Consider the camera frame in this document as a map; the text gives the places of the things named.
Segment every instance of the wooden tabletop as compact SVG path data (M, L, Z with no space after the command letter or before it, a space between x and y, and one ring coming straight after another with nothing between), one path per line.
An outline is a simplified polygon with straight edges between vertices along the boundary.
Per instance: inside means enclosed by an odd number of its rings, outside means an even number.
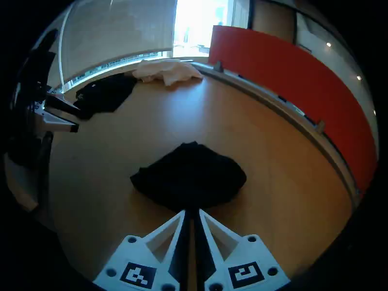
M351 215L330 163L263 104L210 77L172 88L140 82L116 112L81 122L76 134L55 134L50 207L73 267L93 280L126 235L145 236L174 216L129 178L192 141L233 158L247 175L233 201L205 211L242 236L258 234L289 277L310 266Z

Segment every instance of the red partition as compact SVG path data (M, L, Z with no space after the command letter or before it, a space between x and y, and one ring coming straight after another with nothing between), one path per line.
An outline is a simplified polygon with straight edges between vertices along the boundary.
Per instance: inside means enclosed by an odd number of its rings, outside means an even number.
M358 188L365 192L377 157L368 121L346 85L309 53L277 37L214 26L209 63L267 87L318 123L337 146Z

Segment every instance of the white towel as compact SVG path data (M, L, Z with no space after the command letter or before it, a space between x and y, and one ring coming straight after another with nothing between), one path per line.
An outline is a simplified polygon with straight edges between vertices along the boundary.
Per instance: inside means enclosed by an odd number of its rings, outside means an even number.
M132 74L143 82L150 82L154 79L163 80L166 86L177 81L186 81L191 77L203 78L192 64L181 62L179 59L143 60Z

